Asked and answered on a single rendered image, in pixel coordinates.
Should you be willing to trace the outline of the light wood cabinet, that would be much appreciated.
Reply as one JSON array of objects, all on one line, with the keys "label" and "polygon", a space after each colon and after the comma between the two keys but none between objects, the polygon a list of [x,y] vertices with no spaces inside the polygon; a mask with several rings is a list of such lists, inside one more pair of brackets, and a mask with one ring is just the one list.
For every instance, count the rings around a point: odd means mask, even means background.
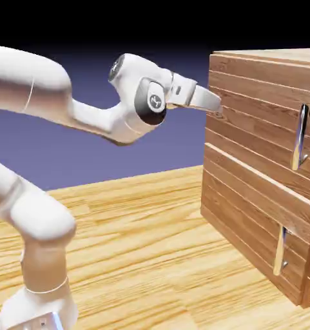
[{"label": "light wood cabinet", "polygon": [[310,48],[213,52],[209,89],[202,216],[310,307]]}]

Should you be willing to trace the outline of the wooden cabinet door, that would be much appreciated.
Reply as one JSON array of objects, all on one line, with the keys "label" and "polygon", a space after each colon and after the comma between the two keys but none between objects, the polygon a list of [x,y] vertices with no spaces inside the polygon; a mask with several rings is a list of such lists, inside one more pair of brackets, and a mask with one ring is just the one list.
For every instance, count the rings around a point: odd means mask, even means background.
[{"label": "wooden cabinet door", "polygon": [[[202,216],[297,306],[310,307],[310,200],[207,143]],[[287,228],[279,276],[273,264]]]},{"label": "wooden cabinet door", "polygon": [[[208,115],[206,139],[310,200],[310,49],[215,52],[209,88],[222,115]],[[298,115],[309,107],[303,154],[291,169]]]}]

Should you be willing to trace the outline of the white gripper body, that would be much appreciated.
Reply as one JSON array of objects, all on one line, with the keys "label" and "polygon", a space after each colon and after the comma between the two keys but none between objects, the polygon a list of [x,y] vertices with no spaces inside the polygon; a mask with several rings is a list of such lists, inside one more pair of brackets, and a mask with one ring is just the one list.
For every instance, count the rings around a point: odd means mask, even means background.
[{"label": "white gripper body", "polygon": [[219,104],[221,104],[221,98],[217,94],[196,85],[188,107],[205,112],[213,112],[213,108]]}]

